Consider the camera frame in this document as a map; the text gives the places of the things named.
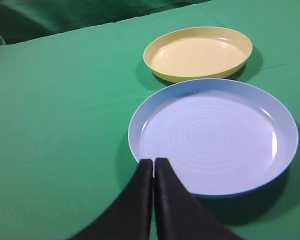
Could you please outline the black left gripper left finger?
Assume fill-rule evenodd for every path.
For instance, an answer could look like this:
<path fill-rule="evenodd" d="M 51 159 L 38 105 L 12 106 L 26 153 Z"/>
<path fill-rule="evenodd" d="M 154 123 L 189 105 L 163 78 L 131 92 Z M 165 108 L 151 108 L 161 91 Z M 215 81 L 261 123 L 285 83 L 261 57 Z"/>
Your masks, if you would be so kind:
<path fill-rule="evenodd" d="M 72 240 L 148 240 L 153 209 L 153 161 L 142 159 L 114 202 Z"/>

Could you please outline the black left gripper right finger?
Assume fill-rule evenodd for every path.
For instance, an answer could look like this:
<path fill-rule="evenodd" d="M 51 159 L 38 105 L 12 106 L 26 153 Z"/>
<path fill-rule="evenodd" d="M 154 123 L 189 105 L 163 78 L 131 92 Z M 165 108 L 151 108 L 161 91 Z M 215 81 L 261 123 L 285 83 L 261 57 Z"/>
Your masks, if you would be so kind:
<path fill-rule="evenodd" d="M 167 158 L 154 162 L 154 211 L 159 240 L 241 240 L 184 187 Z"/>

